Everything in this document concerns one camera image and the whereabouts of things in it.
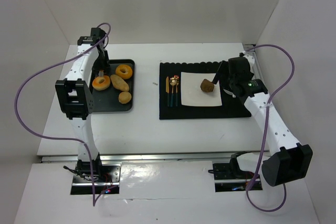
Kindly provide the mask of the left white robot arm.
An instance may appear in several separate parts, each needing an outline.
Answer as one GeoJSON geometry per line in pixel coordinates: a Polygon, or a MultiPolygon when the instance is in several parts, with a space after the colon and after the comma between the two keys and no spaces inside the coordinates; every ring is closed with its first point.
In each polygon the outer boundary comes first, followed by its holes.
{"type": "Polygon", "coordinates": [[[55,84],[61,111],[69,119],[75,138],[83,141],[78,147],[76,166],[77,173],[81,176],[89,173],[102,175],[100,154],[91,127],[94,101],[87,84],[94,62],[102,63],[103,68],[108,63],[101,39],[102,36],[81,36],[78,40],[78,53],[82,56],[73,62],[65,78],[55,84]]]}

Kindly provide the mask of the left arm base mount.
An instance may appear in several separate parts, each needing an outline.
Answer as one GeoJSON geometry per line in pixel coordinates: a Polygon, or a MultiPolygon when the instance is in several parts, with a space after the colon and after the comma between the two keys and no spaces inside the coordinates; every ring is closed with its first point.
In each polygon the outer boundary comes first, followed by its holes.
{"type": "MultiPolygon", "coordinates": [[[[91,195],[92,183],[90,174],[80,173],[75,168],[63,166],[63,169],[73,174],[71,183],[71,195],[91,195]]],[[[119,194],[121,178],[121,164],[108,164],[102,166],[102,174],[94,174],[95,194],[113,195],[119,194]]]]}

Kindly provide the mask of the brown croissant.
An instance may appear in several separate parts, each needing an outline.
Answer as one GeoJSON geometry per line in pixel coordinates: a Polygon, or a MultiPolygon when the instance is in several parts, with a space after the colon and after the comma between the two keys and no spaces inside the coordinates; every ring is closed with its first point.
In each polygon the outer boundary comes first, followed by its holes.
{"type": "Polygon", "coordinates": [[[214,91],[215,84],[207,79],[204,79],[200,85],[200,89],[205,93],[210,93],[214,91]]]}

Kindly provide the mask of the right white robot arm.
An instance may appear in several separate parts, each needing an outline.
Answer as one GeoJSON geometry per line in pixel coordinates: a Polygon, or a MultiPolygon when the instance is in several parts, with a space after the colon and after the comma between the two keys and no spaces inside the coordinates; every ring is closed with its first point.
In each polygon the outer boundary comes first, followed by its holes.
{"type": "Polygon", "coordinates": [[[222,61],[213,79],[221,89],[239,100],[251,113],[258,126],[265,133],[262,142],[268,146],[270,155],[259,157],[251,152],[233,154],[230,166],[233,173],[262,174],[268,185],[274,187],[305,178],[313,151],[289,131],[275,106],[270,101],[266,86],[260,79],[254,79],[251,68],[252,56],[222,61]]]}

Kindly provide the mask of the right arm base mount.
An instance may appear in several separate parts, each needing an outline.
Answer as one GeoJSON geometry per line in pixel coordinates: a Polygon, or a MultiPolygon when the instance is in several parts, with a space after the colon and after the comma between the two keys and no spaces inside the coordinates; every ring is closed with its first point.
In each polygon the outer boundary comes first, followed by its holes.
{"type": "Polygon", "coordinates": [[[238,167],[237,158],[250,152],[238,152],[232,154],[229,162],[213,163],[213,168],[208,170],[213,175],[215,192],[245,191],[254,173],[242,171],[238,167]]]}

